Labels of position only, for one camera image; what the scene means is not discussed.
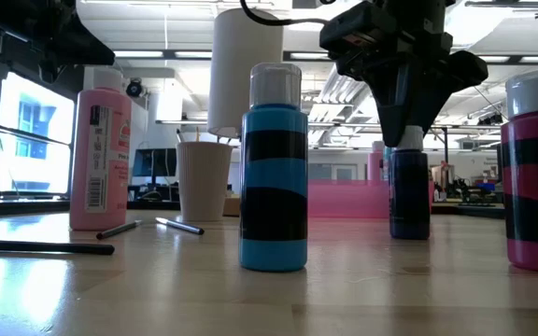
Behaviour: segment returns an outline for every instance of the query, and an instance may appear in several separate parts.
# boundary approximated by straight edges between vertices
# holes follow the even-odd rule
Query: desk
[[[175,213],[129,212],[129,217]],[[0,218],[0,239],[93,243],[67,214]],[[0,335],[538,335],[538,273],[511,267],[503,221],[314,219],[298,273],[238,266],[238,218],[196,236],[148,224],[111,257],[0,253]]]

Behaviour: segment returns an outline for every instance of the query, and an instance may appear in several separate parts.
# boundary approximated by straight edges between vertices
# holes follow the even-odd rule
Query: blue paint bottle
[[[290,272],[306,264],[308,120],[300,111],[302,71],[261,63],[250,75],[243,118],[240,264]]]
[[[423,131],[406,126],[389,163],[389,233],[392,238],[429,239],[429,166],[422,153]]]

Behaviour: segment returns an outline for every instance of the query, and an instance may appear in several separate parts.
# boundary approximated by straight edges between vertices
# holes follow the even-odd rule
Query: pencil
[[[0,251],[13,252],[67,252],[110,256],[115,251],[113,245],[72,244],[72,243],[35,243],[0,241]]]
[[[201,228],[197,228],[197,227],[194,227],[192,225],[188,225],[188,224],[184,224],[184,223],[180,223],[178,221],[175,221],[175,220],[171,220],[171,219],[165,219],[165,218],[159,218],[159,217],[156,217],[155,218],[158,222],[162,223],[162,224],[165,224],[167,226],[170,226],[172,228],[176,228],[176,229],[180,229],[180,230],[184,230],[184,231],[188,231],[188,232],[192,232],[192,233],[196,233],[198,235],[201,235],[203,233],[205,233],[205,230],[201,229]]]
[[[103,240],[103,239],[109,238],[111,236],[114,236],[114,235],[116,235],[118,233],[122,233],[124,231],[131,230],[131,229],[137,227],[138,224],[140,224],[140,220],[137,220],[137,221],[135,221],[133,223],[120,225],[117,228],[109,229],[107,231],[99,232],[99,233],[97,233],[97,239],[98,240]]]

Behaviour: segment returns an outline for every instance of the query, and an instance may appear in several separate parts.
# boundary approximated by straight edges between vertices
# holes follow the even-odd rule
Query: black stripe
[[[509,194],[503,198],[507,237],[538,243],[538,201]]]
[[[306,239],[306,197],[284,189],[247,188],[242,193],[242,238],[262,241]]]
[[[244,134],[246,162],[292,158],[306,161],[307,137],[305,133],[291,131],[255,131]]]
[[[538,138],[510,141],[502,145],[503,167],[538,164]]]

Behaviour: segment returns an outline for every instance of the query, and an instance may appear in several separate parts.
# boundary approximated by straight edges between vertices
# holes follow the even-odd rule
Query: paper cup
[[[232,147],[210,142],[177,144],[179,205],[184,221],[219,221],[223,215]]]

